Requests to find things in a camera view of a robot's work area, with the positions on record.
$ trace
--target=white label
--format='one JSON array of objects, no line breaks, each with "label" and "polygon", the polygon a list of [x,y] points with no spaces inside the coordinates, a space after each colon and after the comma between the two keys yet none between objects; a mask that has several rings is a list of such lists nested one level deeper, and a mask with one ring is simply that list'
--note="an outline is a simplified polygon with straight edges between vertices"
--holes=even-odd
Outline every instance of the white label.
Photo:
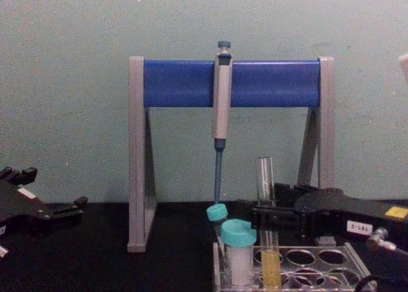
[{"label": "white label", "polygon": [[24,194],[26,197],[28,197],[30,199],[33,199],[33,198],[37,197],[37,196],[33,195],[33,193],[31,193],[30,191],[28,191],[25,188],[20,188],[18,191],[19,191],[19,193]]},{"label": "white label", "polygon": [[347,231],[369,236],[372,233],[372,225],[354,221],[347,221]]}]

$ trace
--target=black table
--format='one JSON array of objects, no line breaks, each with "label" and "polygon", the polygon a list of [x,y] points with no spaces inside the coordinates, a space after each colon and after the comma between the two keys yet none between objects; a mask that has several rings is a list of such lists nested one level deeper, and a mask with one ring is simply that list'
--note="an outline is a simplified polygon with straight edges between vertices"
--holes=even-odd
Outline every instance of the black table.
[{"label": "black table", "polygon": [[[126,251],[125,203],[89,204],[79,226],[44,238],[7,236],[1,245],[10,256],[0,261],[0,291],[211,291],[215,236],[205,215],[209,205],[160,203],[145,253]],[[236,203],[228,209],[232,216],[242,213]],[[352,245],[373,274],[402,272],[404,261]],[[380,284],[378,291],[396,289]]]}]

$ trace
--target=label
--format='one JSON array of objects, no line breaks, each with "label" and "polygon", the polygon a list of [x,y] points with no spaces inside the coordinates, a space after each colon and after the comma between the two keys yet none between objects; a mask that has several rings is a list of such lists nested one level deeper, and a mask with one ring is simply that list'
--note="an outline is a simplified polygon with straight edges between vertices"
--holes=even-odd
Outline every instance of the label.
[{"label": "label", "polygon": [[31,193],[30,191],[28,191],[25,188],[20,188],[19,190],[17,190],[19,193],[24,194],[26,197],[33,199],[36,198],[37,196],[35,196],[33,193]]},{"label": "label", "polygon": [[354,221],[347,221],[347,231],[369,236],[372,233],[372,225]]},{"label": "label", "polygon": [[397,219],[405,219],[408,214],[408,209],[401,207],[391,207],[385,215],[389,217],[396,217]]}]

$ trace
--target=pipette stand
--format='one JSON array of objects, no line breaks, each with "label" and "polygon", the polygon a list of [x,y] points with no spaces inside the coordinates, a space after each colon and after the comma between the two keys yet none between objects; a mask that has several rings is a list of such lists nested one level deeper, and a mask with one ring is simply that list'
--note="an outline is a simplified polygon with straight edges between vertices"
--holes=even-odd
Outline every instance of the pipette stand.
[{"label": "pipette stand", "polygon": [[[318,61],[234,61],[232,107],[308,107],[298,184],[310,184],[315,151],[318,186],[333,187],[335,70]],[[129,59],[129,243],[146,251],[156,211],[150,107],[211,107],[214,61]]]}]

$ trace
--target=black device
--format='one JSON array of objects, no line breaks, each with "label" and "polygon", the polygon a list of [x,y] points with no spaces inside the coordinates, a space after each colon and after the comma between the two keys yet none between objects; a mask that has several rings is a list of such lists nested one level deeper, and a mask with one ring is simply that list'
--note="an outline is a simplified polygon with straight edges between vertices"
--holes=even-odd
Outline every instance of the black device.
[{"label": "black device", "polygon": [[252,228],[294,231],[303,237],[340,235],[366,240],[378,228],[408,250],[408,208],[344,195],[341,189],[275,184],[276,207],[252,208]]},{"label": "black device", "polygon": [[[7,167],[0,171],[0,238],[17,231],[44,234],[80,222],[86,197],[72,204],[51,206],[19,185],[30,184],[37,176],[36,168],[21,172]],[[0,258],[8,251],[0,247]]]}]

